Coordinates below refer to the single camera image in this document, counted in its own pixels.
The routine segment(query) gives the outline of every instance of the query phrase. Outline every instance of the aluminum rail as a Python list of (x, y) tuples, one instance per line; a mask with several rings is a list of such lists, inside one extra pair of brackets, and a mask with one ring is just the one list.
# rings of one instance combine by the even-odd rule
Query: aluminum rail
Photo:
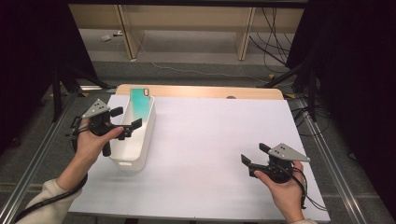
[(76, 93), (69, 93), (65, 102), (64, 102), (64, 110), (61, 113), (60, 117), (56, 122), (53, 122), (49, 127), (49, 130), (44, 137), (43, 141), (41, 142), (37, 152), (33, 156), (32, 160), (30, 161), (28, 167), (26, 168), (23, 176), (21, 177), (20, 182), (15, 187), (14, 191), (9, 196), (6, 204), (3, 206), (1, 213), (0, 213), (0, 223), (1, 224), (9, 224), (14, 218), (15, 213), (18, 210), (18, 207), (21, 204), (23, 197), (26, 194), (26, 191), (29, 188), (29, 185), (35, 178), (35, 175), (38, 172), (38, 169), (41, 166), (41, 163), (46, 158), (46, 155), (50, 149), (50, 145), (53, 142), (56, 134), (58, 133), (60, 127), (64, 123), (64, 117), (70, 105), (74, 102), (77, 98)]
[[(306, 101), (299, 99), (298, 104), (301, 107), (306, 107)], [(308, 125), (309, 131), (313, 134), (314, 140), (318, 146), (318, 150), (326, 163), (326, 166), (332, 176), (332, 181), (334, 185), (337, 187), (338, 192), (340, 193), (341, 199), (343, 200), (346, 210), (349, 213), (349, 216), (353, 223), (355, 224), (368, 224), (369, 221), (361, 211), (361, 206), (356, 200), (352, 189), (348, 185), (346, 179), (344, 178), (341, 168), (338, 166), (332, 152), (329, 149), (323, 135), (320, 132), (319, 126), (309, 117), (307, 116), (308, 112), (305, 112), (305, 122)]]

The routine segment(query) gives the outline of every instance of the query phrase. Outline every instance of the floor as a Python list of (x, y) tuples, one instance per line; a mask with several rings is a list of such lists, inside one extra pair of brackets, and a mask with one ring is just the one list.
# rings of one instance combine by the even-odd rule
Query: floor
[[(280, 43), (283, 50), (267, 47), (268, 51), (277, 57), (277, 60), (269, 56), (268, 53), (264, 54), (253, 42), (250, 42), (246, 59), (244, 61), (239, 61), (236, 56), (232, 33), (147, 31), (137, 58), (131, 60), (126, 56), (127, 54), (123, 45), (122, 36), (113, 36), (117, 34), (118, 31), (80, 30), (80, 33), (91, 60), (97, 67), (103, 66), (101, 67), (101, 72), (114, 71), (110, 67), (106, 67), (106, 63), (115, 63), (113, 66), (116, 67), (120, 67), (120, 64), (117, 63), (123, 63), (132, 66), (134, 69), (141, 69), (139, 71), (142, 71), (142, 74), (144, 72), (149, 73), (149, 71), (158, 72), (158, 69), (162, 69), (160, 71), (166, 72), (167, 70), (171, 70), (173, 72), (178, 72), (180, 76), (189, 76), (191, 73), (194, 73), (197, 76), (203, 77), (214, 75), (212, 74), (214, 72), (211, 68), (215, 68), (219, 66), (219, 64), (231, 67), (232, 69), (236, 67), (239, 69), (240, 66), (248, 66), (249, 69), (254, 66), (265, 66), (267, 71), (270, 71), (271, 74), (279, 76), (287, 71), (286, 68), (282, 67), (282, 61), (286, 60), (286, 55), (288, 53), (287, 49), (290, 48), (290, 41), (292, 41), (293, 38), (293, 35), (283, 34), (277, 37), (278, 43)], [(104, 35), (110, 35), (111, 40), (107, 42), (102, 41), (102, 36)], [(270, 35), (251, 34), (251, 36), (254, 42), (259, 44), (262, 48), (265, 48), (263, 41), (267, 41)], [(276, 45), (273, 36), (271, 38), (271, 45)], [(230, 72), (221, 72), (220, 74), (216, 73), (216, 75), (229, 79), (233, 79), (233, 76), (235, 76), (232, 70), (230, 70)], [(258, 77), (253, 74), (248, 77), (249, 81), (240, 85), (253, 86), (258, 83), (257, 79), (261, 80), (259, 83), (269, 80), (269, 77), (266, 77), (264, 80), (262, 75)], [(278, 87), (284, 93), (291, 93), (290, 84), (292, 80), (293, 78), (286, 80)], [(288, 100), (290, 102), (291, 111), (296, 109), (298, 112), (297, 109), (302, 107), (298, 100)], [(43, 101), (44, 103), (51, 101), (50, 90), (49, 94), (46, 94), (43, 98)], [(314, 175), (318, 177), (318, 186), (322, 192), (323, 199), (326, 203), (325, 205), (331, 208), (330, 216), (332, 223), (394, 223), (394, 220), (376, 195), (370, 181), (360, 168), (359, 163), (348, 157), (347, 144), (342, 140), (342, 136), (339, 135), (337, 125), (331, 119), (331, 115), (326, 110), (325, 104), (321, 102), (319, 98), (317, 99), (317, 104), (323, 105), (323, 107), (316, 109), (318, 115), (317, 135), (323, 135), (324, 140), (318, 140), (316, 136), (313, 136), (312, 130), (309, 128), (309, 123), (305, 122), (305, 120), (298, 119), (296, 125), (304, 143), (305, 150), (313, 160), (311, 166)], [(79, 110), (79, 106), (79, 102), (77, 102), (72, 110)], [(26, 128), (24, 144), (21, 147), (39, 147), (40, 141), (37, 141), (37, 138), (43, 138), (46, 134), (46, 130), (50, 127), (50, 122), (48, 122), (50, 111), (48, 112), (46, 110), (47, 109), (43, 107), (35, 112), (33, 115), (35, 119), (33, 119)], [(61, 168), (54, 169), (53, 167), (65, 166), (72, 156), (72, 153), (69, 152), (69, 146), (67, 144), (61, 144), (64, 140), (58, 139), (64, 137), (65, 134), (65, 131), (61, 131), (57, 139), (52, 143), (54, 147), (65, 152), (65, 158), (58, 161), (45, 161), (39, 171), (39, 173), (43, 174), (45, 177), (61, 172)], [(336, 179), (337, 176), (334, 177), (329, 173), (329, 165), (324, 159), (325, 155), (323, 155), (323, 153), (318, 153), (318, 145), (320, 145), (318, 141), (324, 141), (326, 147), (331, 149), (334, 159), (336, 160), (336, 167), (342, 171), (341, 173), (346, 180), (347, 188), (351, 189), (352, 195), (359, 202), (359, 206), (367, 222), (355, 222), (355, 219), (350, 217), (350, 213), (346, 210), (347, 206), (345, 205), (345, 200), (343, 200), (342, 193), (338, 185), (334, 184), (334, 179)], [(0, 181), (0, 202), (6, 201), (7, 196), (12, 192), (15, 183), (19, 181), (21, 174), (24, 172), (24, 169), (27, 167), (27, 164), (34, 154), (34, 152), (30, 152), (31, 150), (21, 150), (17, 147), (11, 148), (14, 150), (8, 151), (6, 156), (0, 158), (0, 177), (3, 179)], [(52, 158), (53, 153), (54, 152), (49, 152), (47, 157)], [(8, 174), (7, 171), (9, 170), (12, 170), (13, 173), (17, 175)], [(26, 204), (26, 201), (30, 197), (39, 192), (41, 185), (37, 183), (42, 183), (42, 181), (45, 180), (42, 178), (44, 177), (40, 177), (39, 175), (35, 178), (34, 184), (29, 188), (21, 204)], [(68, 216), (65, 223), (123, 223), (123, 221), (122, 218)], [(185, 224), (188, 223), (188, 221), (142, 219), (139, 220), (139, 223)]]

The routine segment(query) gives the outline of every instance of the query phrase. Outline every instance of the table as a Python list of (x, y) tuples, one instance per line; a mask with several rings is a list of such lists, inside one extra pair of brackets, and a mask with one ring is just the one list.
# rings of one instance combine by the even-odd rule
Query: table
[[(131, 87), (122, 85), (117, 94), (129, 94)], [(262, 141), (271, 147), (282, 141), (304, 153), (279, 90), (146, 87), (155, 97), (157, 111), (146, 167), (125, 173), (111, 159), (100, 157), (71, 213), (219, 221), (283, 219), (269, 190), (248, 176), (240, 161), (240, 154), (253, 162), (265, 161), (258, 149)], [(225, 100), (227, 96), (237, 99)], [(308, 194), (323, 204), (307, 163), (304, 172)], [(309, 202), (305, 205), (307, 217), (330, 221), (326, 212)]]

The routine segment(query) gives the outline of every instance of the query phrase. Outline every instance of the sleeve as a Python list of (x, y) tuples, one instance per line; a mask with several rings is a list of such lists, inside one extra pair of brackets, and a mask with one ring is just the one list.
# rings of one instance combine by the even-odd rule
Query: sleeve
[(318, 223), (312, 219), (304, 219), (301, 221), (292, 222), (290, 224), (318, 224)]
[[(49, 180), (44, 183), (41, 193), (36, 195), (32, 201), (30, 201), (26, 207), (30, 207), (35, 203), (42, 202), (48, 198), (66, 193), (65, 190), (61, 189), (56, 183), (55, 179)], [(62, 199), (56, 203), (48, 204), (35, 210), (33, 213), (27, 215), (23, 219), (17, 222), (17, 224), (60, 224), (64, 221), (64, 217), (72, 204), (72, 202), (81, 194), (81, 190), (70, 197)]]

